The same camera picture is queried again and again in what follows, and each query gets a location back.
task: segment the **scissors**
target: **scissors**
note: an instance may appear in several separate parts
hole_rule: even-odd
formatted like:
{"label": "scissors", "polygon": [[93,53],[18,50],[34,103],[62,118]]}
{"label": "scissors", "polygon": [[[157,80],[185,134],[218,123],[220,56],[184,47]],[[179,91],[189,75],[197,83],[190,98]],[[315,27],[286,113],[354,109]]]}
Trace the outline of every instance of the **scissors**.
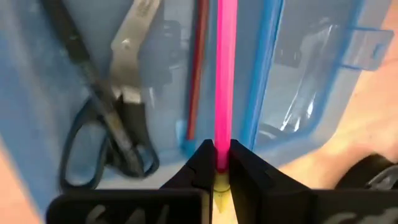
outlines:
{"label": "scissors", "polygon": [[[148,177],[159,168],[159,158],[146,125],[137,55],[160,2],[161,0],[134,1],[112,41],[110,81],[104,82],[100,80],[99,72],[90,60],[63,1],[42,0],[58,38],[68,51],[70,60],[81,68],[91,91],[91,97],[75,117],[63,148],[59,173],[62,191],[95,189],[105,165],[116,168],[128,177],[139,179]],[[66,172],[73,142],[84,125],[93,123],[106,130],[95,174],[85,184],[71,184],[66,178]],[[148,169],[145,169],[143,156],[150,156],[151,165]]]}

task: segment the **black holder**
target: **black holder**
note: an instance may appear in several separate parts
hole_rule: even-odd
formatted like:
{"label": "black holder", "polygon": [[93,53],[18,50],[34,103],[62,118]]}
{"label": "black holder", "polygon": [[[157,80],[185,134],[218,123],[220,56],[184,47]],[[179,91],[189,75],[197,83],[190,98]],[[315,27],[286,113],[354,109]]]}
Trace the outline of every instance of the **black holder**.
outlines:
{"label": "black holder", "polygon": [[[214,178],[215,147],[206,140],[159,190],[62,195],[49,206],[47,223],[211,223]],[[311,190],[236,140],[229,181],[239,224],[398,222],[396,191]]]}

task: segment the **pink straw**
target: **pink straw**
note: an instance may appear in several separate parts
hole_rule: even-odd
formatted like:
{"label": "pink straw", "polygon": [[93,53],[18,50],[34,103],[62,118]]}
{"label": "pink straw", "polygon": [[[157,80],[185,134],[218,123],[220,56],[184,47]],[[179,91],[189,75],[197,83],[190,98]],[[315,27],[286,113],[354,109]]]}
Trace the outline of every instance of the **pink straw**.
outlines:
{"label": "pink straw", "polygon": [[228,170],[234,91],[238,0],[218,0],[215,147],[217,171]]}

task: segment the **black scissor handle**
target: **black scissor handle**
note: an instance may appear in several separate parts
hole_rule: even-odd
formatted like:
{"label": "black scissor handle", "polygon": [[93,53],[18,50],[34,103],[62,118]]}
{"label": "black scissor handle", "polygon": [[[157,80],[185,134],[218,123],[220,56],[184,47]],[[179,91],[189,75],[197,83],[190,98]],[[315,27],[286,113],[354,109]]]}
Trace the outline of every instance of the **black scissor handle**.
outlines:
{"label": "black scissor handle", "polygon": [[64,192],[79,189],[95,189],[98,186],[104,172],[104,167],[106,164],[106,154],[108,149],[111,147],[111,140],[109,139],[108,135],[106,135],[103,143],[101,144],[101,149],[99,150],[93,178],[90,179],[87,183],[81,185],[71,184],[67,180],[66,175],[68,162],[70,153],[72,151],[73,143],[75,142],[75,138],[79,130],[86,124],[100,124],[102,126],[104,125],[101,116],[95,110],[94,104],[91,99],[86,101],[84,106],[76,115],[75,120],[73,121],[72,126],[69,130],[65,145],[63,147],[60,163],[59,183],[61,190],[63,190]]}
{"label": "black scissor handle", "polygon": [[132,138],[135,146],[142,146],[146,152],[149,153],[152,159],[152,164],[145,171],[144,176],[138,176],[131,172],[126,166],[126,163],[121,163],[116,166],[123,174],[129,177],[145,178],[153,174],[159,168],[159,157],[154,149],[149,137],[149,132],[146,124],[146,110],[143,103],[123,103],[123,97],[120,97],[118,102],[121,104],[120,117],[125,125],[127,133]]}
{"label": "black scissor handle", "polygon": [[[70,190],[95,189],[101,181],[104,167],[107,164],[113,166],[128,177],[138,179],[148,177],[159,168],[159,158],[154,147],[152,146],[147,130],[145,105],[134,103],[125,104],[123,103],[122,97],[120,97],[114,103],[115,108],[121,117],[123,125],[126,128],[126,132],[134,143],[133,147],[136,149],[137,146],[141,145],[151,156],[152,163],[150,167],[143,174],[129,168],[126,158],[123,156],[123,153],[118,148],[118,145],[111,137],[102,116],[96,111],[94,103],[90,99],[87,100],[82,109],[76,115],[63,148],[59,182],[60,187],[64,192]],[[85,184],[73,185],[66,178],[68,161],[77,133],[84,125],[87,124],[100,124],[105,130],[107,130],[107,134],[101,144],[101,149],[99,150],[93,178]],[[140,166],[143,167],[144,162],[142,161],[141,155],[138,154],[137,157],[139,159]]]}

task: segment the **blue plastic bin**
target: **blue plastic bin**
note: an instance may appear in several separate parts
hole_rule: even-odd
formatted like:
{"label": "blue plastic bin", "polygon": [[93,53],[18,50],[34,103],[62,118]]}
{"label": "blue plastic bin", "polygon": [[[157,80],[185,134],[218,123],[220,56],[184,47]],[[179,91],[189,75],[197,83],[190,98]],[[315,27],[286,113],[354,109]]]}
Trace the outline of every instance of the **blue plastic bin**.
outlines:
{"label": "blue plastic bin", "polygon": [[[111,41],[132,0],[64,1],[106,76]],[[210,2],[196,141],[184,141],[195,1],[163,0],[139,57],[147,125],[161,167],[145,180],[106,170],[99,188],[157,188],[188,159],[186,145],[213,137],[217,5]],[[276,166],[321,146],[335,131],[361,70],[377,69],[388,48],[392,32],[379,27],[389,4],[240,0],[233,137]],[[62,147],[88,90],[39,0],[0,1],[0,71],[0,133],[44,214],[60,193]],[[88,128],[79,136],[71,178],[92,175],[102,135]]]}

